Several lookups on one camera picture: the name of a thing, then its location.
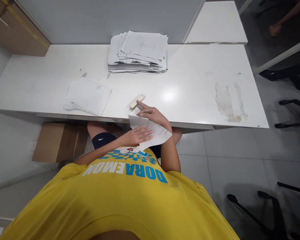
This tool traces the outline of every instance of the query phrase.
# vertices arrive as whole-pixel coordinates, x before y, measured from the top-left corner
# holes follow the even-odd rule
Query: desk
[[[109,78],[108,51],[109,45],[51,45],[45,57],[12,55],[0,78],[0,110],[128,122],[130,101],[144,93],[144,103],[157,107],[173,126],[269,127],[243,45],[169,45],[166,73],[121,73]],[[70,81],[85,73],[89,80],[100,79],[113,88],[102,118],[63,110]],[[246,118],[229,122],[220,112],[216,83],[239,86]],[[235,104],[238,96],[230,94]],[[223,95],[220,91],[219,101]]]
[[[185,42],[246,44],[234,1],[205,2]]]

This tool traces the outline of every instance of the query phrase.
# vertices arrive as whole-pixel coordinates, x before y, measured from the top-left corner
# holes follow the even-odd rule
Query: black shorts
[[[94,149],[102,147],[112,141],[116,140],[117,138],[113,136],[111,133],[99,133],[92,139],[92,144]],[[161,145],[156,145],[149,147],[151,151],[153,151],[154,155],[156,155],[157,159],[161,157]]]

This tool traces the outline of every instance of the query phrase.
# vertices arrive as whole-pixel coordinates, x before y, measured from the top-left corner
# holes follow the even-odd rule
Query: electrical outlet
[[[36,146],[37,146],[37,141],[32,141],[30,144],[29,151],[34,151],[36,149]]]

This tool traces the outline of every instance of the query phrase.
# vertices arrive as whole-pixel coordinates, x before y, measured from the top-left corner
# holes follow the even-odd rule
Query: person's left hand
[[[152,130],[149,131],[149,127],[140,126],[123,134],[118,138],[118,141],[120,141],[122,147],[134,147],[139,143],[152,139],[153,136],[149,136],[152,132]]]

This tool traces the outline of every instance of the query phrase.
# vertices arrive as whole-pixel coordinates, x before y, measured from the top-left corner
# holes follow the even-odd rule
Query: stack of papers
[[[139,126],[144,126],[144,127],[150,127],[149,130],[153,130],[153,133],[151,134],[153,138],[150,139],[149,141],[139,144],[138,148],[142,151],[148,147],[160,145],[166,142],[172,136],[172,133],[170,133],[167,129],[160,126],[159,124],[150,121],[147,118],[129,115],[129,121],[130,121],[130,127],[132,129],[135,129]]]
[[[168,37],[129,31],[111,38],[110,72],[162,73],[168,70]]]
[[[81,77],[70,83],[63,109],[67,111],[81,110],[101,116],[111,91],[111,88]]]

